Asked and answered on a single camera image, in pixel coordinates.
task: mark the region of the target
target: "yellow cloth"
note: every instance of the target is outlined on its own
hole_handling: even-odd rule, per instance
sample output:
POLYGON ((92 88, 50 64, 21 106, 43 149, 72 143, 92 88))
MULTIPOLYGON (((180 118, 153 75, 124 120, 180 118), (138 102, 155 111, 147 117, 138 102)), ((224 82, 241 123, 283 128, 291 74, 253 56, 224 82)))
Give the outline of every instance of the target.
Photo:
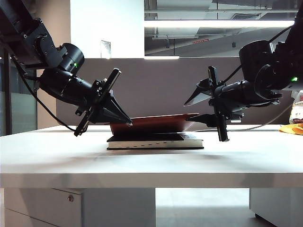
POLYGON ((283 125, 279 129, 279 131, 291 133, 291 134, 303 135, 303 123, 283 125))

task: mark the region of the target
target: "green led light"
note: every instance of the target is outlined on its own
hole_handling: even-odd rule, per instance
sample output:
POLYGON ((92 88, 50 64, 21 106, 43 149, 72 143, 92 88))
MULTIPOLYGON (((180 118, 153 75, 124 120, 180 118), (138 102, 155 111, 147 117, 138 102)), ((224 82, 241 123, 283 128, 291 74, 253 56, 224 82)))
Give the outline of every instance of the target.
POLYGON ((298 81, 298 77, 293 77, 293 78, 291 79, 291 81, 292 81, 292 82, 298 81))

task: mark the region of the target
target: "cabinet drawer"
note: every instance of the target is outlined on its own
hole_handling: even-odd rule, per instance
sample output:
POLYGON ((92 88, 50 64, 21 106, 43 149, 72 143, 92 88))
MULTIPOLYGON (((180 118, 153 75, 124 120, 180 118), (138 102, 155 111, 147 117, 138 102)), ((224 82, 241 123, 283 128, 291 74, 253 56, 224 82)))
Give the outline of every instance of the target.
POLYGON ((56 227, 24 214, 5 209, 5 227, 56 227))
POLYGON ((57 189, 4 190, 5 208, 60 227, 81 227, 81 194, 57 189))

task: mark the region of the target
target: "gray partition wall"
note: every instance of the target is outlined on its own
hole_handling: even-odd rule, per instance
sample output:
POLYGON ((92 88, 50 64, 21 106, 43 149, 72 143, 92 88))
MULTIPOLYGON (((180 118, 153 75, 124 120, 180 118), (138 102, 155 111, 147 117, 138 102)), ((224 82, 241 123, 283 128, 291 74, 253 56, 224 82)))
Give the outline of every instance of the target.
MULTIPOLYGON (((122 74, 113 86, 114 95, 130 117, 155 116, 183 113, 208 113, 213 109, 208 101, 183 107, 196 83, 207 78, 207 67, 217 68, 219 79, 228 77, 240 64, 238 57, 230 58, 180 58, 177 60, 145 59, 86 59, 78 76, 92 83, 107 78, 114 67, 122 74)), ((243 79, 240 70, 229 83, 243 79)), ((280 105, 245 110, 243 124, 261 124, 276 117, 292 103, 286 91, 280 105)), ((57 100, 57 116, 69 125, 77 125, 77 107, 57 100)), ((290 109, 275 123, 288 123, 290 109)))

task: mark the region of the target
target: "floor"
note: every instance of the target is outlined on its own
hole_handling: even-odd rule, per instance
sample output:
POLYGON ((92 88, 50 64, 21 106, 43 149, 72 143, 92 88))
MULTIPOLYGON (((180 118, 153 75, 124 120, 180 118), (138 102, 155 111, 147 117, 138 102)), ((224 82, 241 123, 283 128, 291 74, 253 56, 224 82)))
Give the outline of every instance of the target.
MULTIPOLYGON (((0 190, 1 210, 3 190, 0 190)), ((249 210, 249 189, 156 189, 157 227, 275 227, 249 210)), ((4 227, 3 215, 0 226, 4 227)))

